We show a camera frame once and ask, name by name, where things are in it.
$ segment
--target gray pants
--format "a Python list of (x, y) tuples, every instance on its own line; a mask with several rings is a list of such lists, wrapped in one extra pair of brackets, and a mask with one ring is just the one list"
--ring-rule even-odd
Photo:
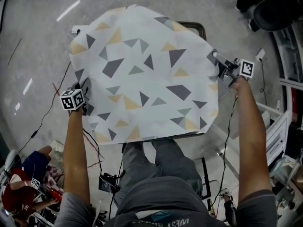
[(128, 143), (123, 153), (125, 175), (120, 179), (120, 191), (114, 200), (117, 206), (128, 191), (138, 182), (152, 177), (176, 176), (185, 180), (194, 191), (202, 196), (202, 180), (195, 163), (184, 156), (174, 140), (152, 142), (156, 149), (156, 164), (148, 161), (140, 142)]

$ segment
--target floor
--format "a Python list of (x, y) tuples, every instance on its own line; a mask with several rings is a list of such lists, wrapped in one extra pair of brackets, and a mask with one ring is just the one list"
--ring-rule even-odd
[[(139, 4), (162, 13), (173, 20), (195, 21), (203, 24), (208, 43), (230, 60), (236, 57), (255, 61), (260, 48), (264, 48), (267, 60), (264, 64), (268, 105), (276, 107), (281, 96), (278, 83), (278, 57), (269, 33), (253, 33), (247, 28), (247, 19), (235, 9), (236, 0), (80, 0), (80, 3), (57, 22), (57, 18), (77, 0), (8, 0), (0, 34), (0, 103), (5, 122), (18, 148), (24, 146), (41, 124), (41, 118), (51, 105), (70, 61), (68, 46), (74, 35), (73, 25), (87, 25), (109, 9)], [(60, 92), (76, 81), (70, 67)], [(254, 78), (250, 85), (256, 101), (264, 103), (259, 92), (262, 85), (261, 66), (256, 62)], [(224, 95), (219, 86), (219, 115), (215, 124), (227, 132), (228, 118), (234, 95)], [(237, 110), (231, 122), (231, 136), (238, 132)], [(65, 142), (68, 114), (55, 98), (50, 113), (44, 118), (38, 134), (23, 149), (24, 155), (50, 144), (53, 140)], [(84, 119), (84, 128), (89, 129)], [(98, 190), (97, 155), (93, 145), (85, 139), (91, 202), (97, 205), (103, 199), (102, 208), (108, 209), (111, 195)], [(195, 138), (178, 140), (185, 155), (195, 159), (204, 156), (211, 178), (221, 180), (223, 161), (216, 148), (222, 149), (223, 141), (209, 131)], [(117, 174), (121, 161), (121, 145), (100, 147), (104, 157), (104, 172)], [(155, 151), (146, 144), (145, 152), (154, 161)], [(224, 185), (230, 190), (238, 184), (237, 178), (227, 169)], [(224, 219), (222, 204), (219, 218)]]

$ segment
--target yellow triangle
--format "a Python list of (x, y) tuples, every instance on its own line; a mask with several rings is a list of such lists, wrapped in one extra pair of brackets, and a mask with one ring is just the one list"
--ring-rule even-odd
[(189, 76), (188, 73), (186, 71), (184, 71), (182, 68), (179, 68), (179, 70), (176, 72), (176, 74), (174, 75), (174, 77), (186, 77)]
[(219, 113), (218, 110), (214, 109), (213, 112), (210, 114), (210, 117), (214, 117), (214, 116), (217, 116)]
[(121, 28), (119, 27), (114, 35), (109, 39), (107, 44), (115, 44), (115, 43), (120, 43), (122, 41), (122, 37), (121, 37)]
[(125, 109), (136, 109), (136, 108), (141, 108), (140, 105), (136, 104), (133, 100), (128, 98), (127, 96), (123, 95), (124, 97), (124, 103), (125, 103)]
[(172, 22), (172, 26), (175, 32), (180, 32), (180, 31), (186, 31), (188, 30), (187, 28), (185, 28), (183, 25), (173, 21)]
[(123, 126), (127, 126), (128, 123), (123, 121), (123, 120), (119, 120), (118, 123), (116, 124), (116, 127), (123, 127)]
[(189, 119), (185, 118), (185, 129), (187, 131), (189, 130), (198, 130), (198, 126), (196, 126), (193, 122), (191, 122)]
[(162, 48), (163, 51), (173, 51), (176, 50), (176, 47), (172, 46), (170, 43), (166, 42), (165, 46)]
[(134, 140), (141, 138), (138, 125), (134, 128), (131, 134), (128, 136), (127, 140)]
[(82, 46), (74, 41), (71, 42), (71, 54), (72, 55), (79, 54), (84, 51), (87, 51), (87, 48), (85, 48), (84, 46)]
[(106, 138), (103, 134), (100, 134), (98, 132), (95, 131), (96, 137), (97, 137), (97, 141), (99, 143), (105, 143), (105, 142), (111, 142), (111, 140), (109, 140), (108, 138)]
[(108, 26), (106, 23), (102, 22), (101, 24), (98, 25), (96, 30), (102, 30), (102, 29), (107, 29), (107, 28), (110, 28), (110, 26)]
[(108, 96), (108, 98), (109, 98), (110, 100), (112, 100), (113, 102), (117, 103), (117, 102), (119, 101), (121, 95), (122, 95), (122, 94), (113, 95), (113, 96)]
[(213, 91), (217, 91), (218, 90), (218, 84), (211, 84), (208, 85)]
[(110, 10), (109, 12), (121, 12), (121, 11), (124, 11), (124, 10), (126, 10), (126, 7), (117, 8), (117, 9), (112, 9), (112, 10)]

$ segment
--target gray shirt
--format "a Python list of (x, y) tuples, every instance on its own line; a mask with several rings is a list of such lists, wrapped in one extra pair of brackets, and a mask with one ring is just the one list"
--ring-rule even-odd
[[(245, 198), (236, 211), (237, 226), (276, 226), (275, 196), (270, 190)], [(76, 195), (64, 193), (56, 227), (90, 227), (94, 215)], [(193, 189), (182, 179), (155, 177), (136, 184), (105, 227), (128, 226), (224, 227), (211, 217)]]

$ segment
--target red shirt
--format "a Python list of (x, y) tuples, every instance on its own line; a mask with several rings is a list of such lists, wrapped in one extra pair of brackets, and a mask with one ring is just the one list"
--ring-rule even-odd
[[(13, 175), (18, 175), (21, 178), (21, 181), (31, 180), (31, 178), (28, 177), (24, 171), (17, 168), (12, 170), (11, 176), (9, 178), (9, 183)], [(12, 190), (9, 183), (6, 185), (2, 196), (3, 207), (8, 212), (16, 213), (17, 218), (27, 219), (28, 216), (35, 212), (32, 207), (34, 205), (33, 201), (37, 191), (29, 186), (25, 186), (17, 190)]]

